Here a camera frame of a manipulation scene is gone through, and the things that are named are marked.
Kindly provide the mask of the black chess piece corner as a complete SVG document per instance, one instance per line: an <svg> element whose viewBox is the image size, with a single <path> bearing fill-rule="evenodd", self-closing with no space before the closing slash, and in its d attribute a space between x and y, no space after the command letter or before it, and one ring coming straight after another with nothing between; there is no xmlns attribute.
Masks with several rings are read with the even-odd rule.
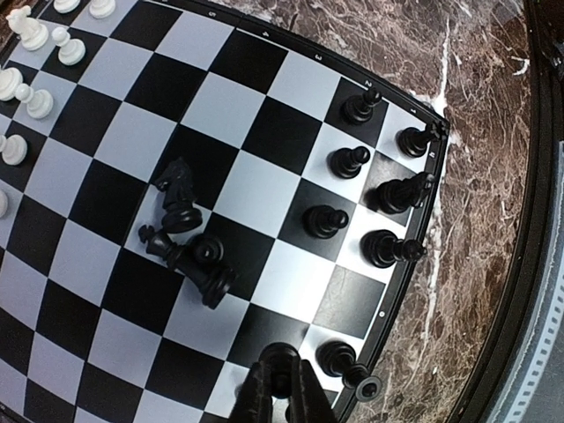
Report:
<svg viewBox="0 0 564 423"><path fill-rule="evenodd" d="M448 138L448 126L444 122L430 122L424 130L414 127L400 131L396 136L399 150L411 158L422 157L427 146L434 141L446 141Z"/></svg>

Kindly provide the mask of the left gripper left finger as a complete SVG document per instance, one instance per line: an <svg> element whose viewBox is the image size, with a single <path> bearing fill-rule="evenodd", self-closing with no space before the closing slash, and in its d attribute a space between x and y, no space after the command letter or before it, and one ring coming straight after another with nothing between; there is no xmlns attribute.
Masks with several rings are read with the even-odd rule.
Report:
<svg viewBox="0 0 564 423"><path fill-rule="evenodd" d="M264 360L251 366L227 421L272 422L271 369Z"/></svg>

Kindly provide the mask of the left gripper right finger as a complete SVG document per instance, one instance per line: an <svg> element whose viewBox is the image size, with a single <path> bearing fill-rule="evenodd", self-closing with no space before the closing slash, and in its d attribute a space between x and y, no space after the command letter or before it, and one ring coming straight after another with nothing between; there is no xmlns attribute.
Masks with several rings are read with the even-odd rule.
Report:
<svg viewBox="0 0 564 423"><path fill-rule="evenodd" d="M291 395L286 408L287 422L337 422L321 383L308 360L293 359L290 377Z"/></svg>

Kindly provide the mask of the black pawn second row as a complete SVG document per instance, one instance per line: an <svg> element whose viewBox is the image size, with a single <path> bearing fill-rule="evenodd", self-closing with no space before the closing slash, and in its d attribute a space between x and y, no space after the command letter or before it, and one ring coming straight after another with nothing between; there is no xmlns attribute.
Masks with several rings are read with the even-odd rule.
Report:
<svg viewBox="0 0 564 423"><path fill-rule="evenodd" d="M329 168L336 177L352 179L359 175L370 157L370 151L364 146L340 148L329 155Z"/></svg>

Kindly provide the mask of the black chess piece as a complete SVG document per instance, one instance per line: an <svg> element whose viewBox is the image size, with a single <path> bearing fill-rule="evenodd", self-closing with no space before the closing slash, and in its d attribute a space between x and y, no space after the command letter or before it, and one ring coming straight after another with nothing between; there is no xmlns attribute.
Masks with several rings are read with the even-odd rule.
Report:
<svg viewBox="0 0 564 423"><path fill-rule="evenodd" d="M340 377L343 385L352 390L358 402L374 400L382 391L382 381L371 375L367 366L357 361L353 347L342 340L330 340L315 351L321 370L330 377Z"/></svg>
<svg viewBox="0 0 564 423"><path fill-rule="evenodd" d="M377 208L388 214L405 212L409 207L419 208L434 186L435 177L420 172L403 180L392 179L375 190Z"/></svg>
<svg viewBox="0 0 564 423"><path fill-rule="evenodd" d="M396 262L417 262L427 249L415 239L399 239L390 230L375 230L360 240L362 256L373 266L386 269Z"/></svg>

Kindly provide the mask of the black white chess board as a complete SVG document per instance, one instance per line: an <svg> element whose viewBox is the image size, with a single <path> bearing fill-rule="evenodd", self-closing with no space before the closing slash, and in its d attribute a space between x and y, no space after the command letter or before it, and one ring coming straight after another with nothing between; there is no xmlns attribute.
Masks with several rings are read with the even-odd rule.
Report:
<svg viewBox="0 0 564 423"><path fill-rule="evenodd" d="M42 1L31 15L75 26L81 11ZM270 343L312 360L340 339L372 367L412 267L373 266L360 240L422 239L432 206L388 215L366 195L438 174L443 142L411 158L396 136L444 120L307 39L216 4L120 1L96 20L114 41L122 104L69 216L24 199L1 225L2 411L18 422L223 422ZM342 105L372 87L372 118L350 124ZM329 155L358 146L369 162L336 177ZM236 273L215 309L137 233L160 227L153 182L178 158L204 216L197 231L220 238ZM316 205L346 211L348 225L311 236L303 215Z"/></svg>

